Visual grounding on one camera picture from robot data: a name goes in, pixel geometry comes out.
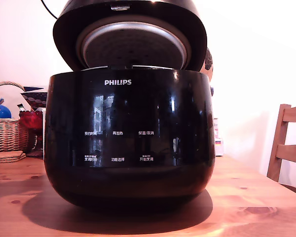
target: wooden coaster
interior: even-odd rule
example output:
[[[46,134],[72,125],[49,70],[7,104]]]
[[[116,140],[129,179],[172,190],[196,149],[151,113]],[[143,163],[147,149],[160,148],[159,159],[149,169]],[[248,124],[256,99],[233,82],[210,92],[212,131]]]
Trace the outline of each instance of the wooden coaster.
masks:
[[[22,151],[19,152],[0,152],[0,163],[12,163],[22,160],[26,154]]]

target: wood grain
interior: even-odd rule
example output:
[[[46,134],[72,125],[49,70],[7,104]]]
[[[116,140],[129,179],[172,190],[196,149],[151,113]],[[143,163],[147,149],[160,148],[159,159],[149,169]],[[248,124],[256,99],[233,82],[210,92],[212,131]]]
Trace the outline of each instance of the wood grain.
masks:
[[[280,111],[277,118],[276,128],[275,128],[275,135],[273,140],[273,146],[271,151],[270,163],[268,166],[267,176],[278,182],[280,178],[280,171],[282,165],[282,159],[277,158],[277,146],[284,145],[286,140],[288,122],[283,122],[284,117],[284,110],[289,109],[291,105],[281,105]]]
[[[277,158],[296,162],[296,145],[278,145]]]
[[[296,122],[296,107],[286,108],[284,111],[283,121]]]
[[[174,213],[104,215],[52,189],[43,161],[0,164],[0,237],[296,237],[296,194],[228,158],[193,202]]]

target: wooden chair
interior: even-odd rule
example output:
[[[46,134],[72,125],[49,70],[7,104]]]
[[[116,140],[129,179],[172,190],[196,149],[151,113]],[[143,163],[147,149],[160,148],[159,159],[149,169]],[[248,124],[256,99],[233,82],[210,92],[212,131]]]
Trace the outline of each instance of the wooden chair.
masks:
[[[296,107],[281,105],[277,119],[270,163],[267,171],[268,178],[278,182],[282,160],[296,162],[296,145],[285,145],[289,122],[296,122]],[[296,193],[296,188],[283,185]]]

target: power cord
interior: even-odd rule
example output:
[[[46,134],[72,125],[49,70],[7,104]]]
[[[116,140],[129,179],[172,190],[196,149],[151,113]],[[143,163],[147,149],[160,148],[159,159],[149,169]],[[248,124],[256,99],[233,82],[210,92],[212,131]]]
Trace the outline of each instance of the power cord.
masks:
[[[58,19],[49,9],[48,7],[46,6],[46,4],[44,3],[43,0],[41,0],[41,3],[43,3],[44,7],[46,8],[46,10],[55,18],[55,19]]]

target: open lid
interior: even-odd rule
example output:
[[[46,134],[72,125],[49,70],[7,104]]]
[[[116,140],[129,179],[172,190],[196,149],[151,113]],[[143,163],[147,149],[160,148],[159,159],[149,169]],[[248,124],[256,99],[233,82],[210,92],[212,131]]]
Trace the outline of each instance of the open lid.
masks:
[[[70,0],[53,35],[74,71],[105,65],[200,71],[207,48],[192,0]]]

